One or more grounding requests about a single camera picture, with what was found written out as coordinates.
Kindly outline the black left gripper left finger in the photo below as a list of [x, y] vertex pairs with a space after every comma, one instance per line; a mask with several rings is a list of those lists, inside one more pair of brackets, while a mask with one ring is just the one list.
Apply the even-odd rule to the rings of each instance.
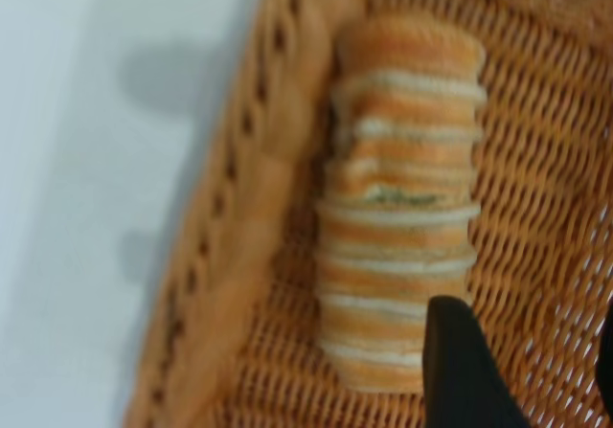
[[422, 354], [426, 427], [527, 427], [485, 335], [461, 299], [428, 303]]

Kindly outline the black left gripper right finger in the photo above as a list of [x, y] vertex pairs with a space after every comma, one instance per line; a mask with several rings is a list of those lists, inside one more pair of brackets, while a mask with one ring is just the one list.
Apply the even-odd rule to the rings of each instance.
[[603, 407], [612, 419], [612, 326], [606, 324], [602, 329], [600, 352], [596, 367], [596, 382], [601, 394]]

